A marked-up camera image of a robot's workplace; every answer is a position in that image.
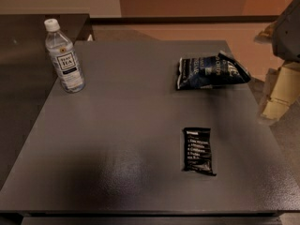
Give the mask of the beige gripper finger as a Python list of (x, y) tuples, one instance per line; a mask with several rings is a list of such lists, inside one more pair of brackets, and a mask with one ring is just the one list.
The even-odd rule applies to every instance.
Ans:
[(300, 63), (285, 61), (276, 70), (278, 71), (277, 83), (271, 98), (277, 98), (283, 103), (283, 116), (300, 96)]
[(269, 68), (265, 76), (262, 97), (257, 111), (257, 120), (262, 125), (271, 126), (282, 116), (283, 103), (277, 98), (271, 98), (277, 79), (278, 71)]

